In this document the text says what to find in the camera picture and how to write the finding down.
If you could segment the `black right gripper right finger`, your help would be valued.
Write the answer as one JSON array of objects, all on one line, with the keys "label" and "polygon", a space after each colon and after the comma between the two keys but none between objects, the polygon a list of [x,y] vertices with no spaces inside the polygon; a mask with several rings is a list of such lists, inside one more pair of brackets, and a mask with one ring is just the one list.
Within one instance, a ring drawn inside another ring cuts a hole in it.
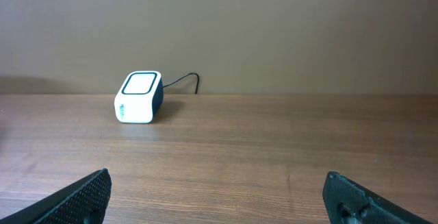
[{"label": "black right gripper right finger", "polygon": [[335,171],[326,176],[322,198],[332,224],[431,224]]}]

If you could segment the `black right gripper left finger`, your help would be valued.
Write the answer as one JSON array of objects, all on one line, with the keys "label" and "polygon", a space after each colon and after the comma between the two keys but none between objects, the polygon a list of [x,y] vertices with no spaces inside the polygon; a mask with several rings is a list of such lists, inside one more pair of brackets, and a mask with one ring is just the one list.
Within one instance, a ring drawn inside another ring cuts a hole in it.
[{"label": "black right gripper left finger", "polygon": [[97,170],[48,197],[1,219],[3,224],[101,224],[112,191],[107,169]]}]

